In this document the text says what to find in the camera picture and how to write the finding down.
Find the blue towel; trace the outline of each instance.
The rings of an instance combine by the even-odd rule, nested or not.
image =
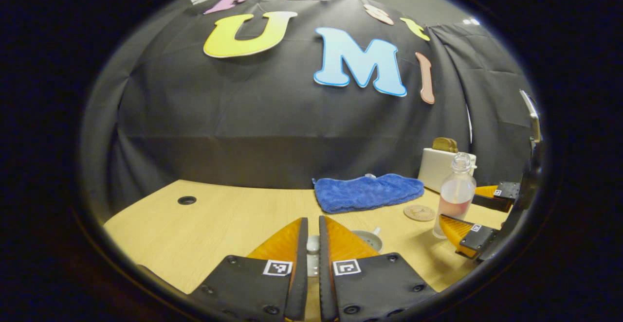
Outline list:
[[[361,177],[354,180],[320,179],[314,182],[316,199],[329,214],[376,209],[414,200],[424,194],[418,179],[387,174],[380,178]]]

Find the table surface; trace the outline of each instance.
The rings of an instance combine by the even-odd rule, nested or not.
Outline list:
[[[178,198],[194,196],[191,205]],[[436,291],[442,291],[476,267],[456,253],[448,240],[432,235],[434,221],[404,215],[408,205],[437,211],[439,194],[371,211],[326,214],[313,189],[258,189],[178,180],[113,216],[104,228],[136,264],[144,265],[184,293],[191,293],[227,255],[246,256],[267,238],[299,217],[318,235],[318,216],[327,215],[350,230],[380,227],[383,253],[400,253]],[[466,221],[495,229],[506,213],[472,204]],[[318,278],[309,278],[306,321],[320,320]]]

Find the glass bottle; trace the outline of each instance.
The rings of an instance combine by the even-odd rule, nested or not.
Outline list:
[[[457,153],[452,159],[452,174],[441,184],[439,192],[439,209],[432,234],[437,238],[446,238],[439,226],[439,215],[448,215],[459,220],[465,214],[476,193],[476,180],[470,175],[472,160],[467,153]]]

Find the light blue letter m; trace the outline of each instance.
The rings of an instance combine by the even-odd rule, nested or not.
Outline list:
[[[374,80],[374,88],[378,92],[400,97],[407,96],[407,89],[400,81],[398,72],[396,46],[376,38],[363,52],[344,30],[318,28],[316,33],[320,34],[325,42],[322,70],[313,76],[316,83],[339,87],[348,85],[350,78],[342,71],[342,58],[344,58],[354,80],[360,87],[367,86],[376,67],[377,78]]]

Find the pink liquid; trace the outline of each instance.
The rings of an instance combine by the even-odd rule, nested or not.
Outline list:
[[[455,204],[450,203],[443,197],[439,197],[439,214],[448,215],[463,220],[461,215],[465,215],[467,207],[469,207],[470,201]]]

